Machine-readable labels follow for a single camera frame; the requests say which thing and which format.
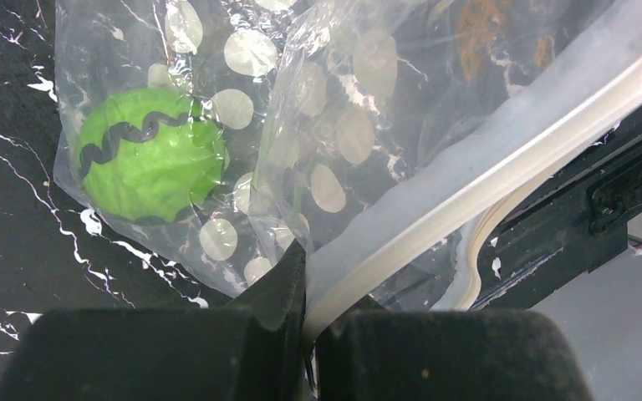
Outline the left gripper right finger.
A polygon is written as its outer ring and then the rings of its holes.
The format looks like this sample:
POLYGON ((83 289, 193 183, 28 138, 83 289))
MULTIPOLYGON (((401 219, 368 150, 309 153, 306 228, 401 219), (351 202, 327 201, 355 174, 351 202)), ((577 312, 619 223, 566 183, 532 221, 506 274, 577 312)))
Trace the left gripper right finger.
POLYGON ((318 337, 322 400, 590 400, 567 338, 516 309, 392 312, 369 297, 318 337))

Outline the clear polka dot zip bag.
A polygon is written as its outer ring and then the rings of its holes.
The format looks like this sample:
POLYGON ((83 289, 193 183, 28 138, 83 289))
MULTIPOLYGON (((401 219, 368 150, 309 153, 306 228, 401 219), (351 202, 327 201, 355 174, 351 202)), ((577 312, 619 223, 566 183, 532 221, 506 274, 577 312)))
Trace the clear polka dot zip bag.
POLYGON ((59 1, 58 184, 115 232, 237 297, 297 242, 304 331, 364 296, 473 307, 492 230, 642 105, 642 1, 59 1), (222 129, 221 183, 181 221, 96 209, 86 116, 174 89, 222 129))

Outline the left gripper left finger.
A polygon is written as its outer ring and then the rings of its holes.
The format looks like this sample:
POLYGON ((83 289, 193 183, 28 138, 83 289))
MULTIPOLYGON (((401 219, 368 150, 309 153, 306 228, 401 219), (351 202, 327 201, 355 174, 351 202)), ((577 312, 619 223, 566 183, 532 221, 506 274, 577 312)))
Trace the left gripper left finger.
POLYGON ((305 253, 210 308, 55 310, 0 377, 0 400, 298 400, 305 253))

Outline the green toy watermelon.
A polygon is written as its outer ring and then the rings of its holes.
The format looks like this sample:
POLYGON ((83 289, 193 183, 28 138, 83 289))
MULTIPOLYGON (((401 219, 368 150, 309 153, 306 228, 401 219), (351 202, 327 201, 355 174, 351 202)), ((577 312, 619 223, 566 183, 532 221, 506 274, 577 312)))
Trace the green toy watermelon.
POLYGON ((174 89, 134 88, 84 119, 72 169, 88 201, 138 225, 183 220, 222 181, 226 144, 201 103, 174 89))

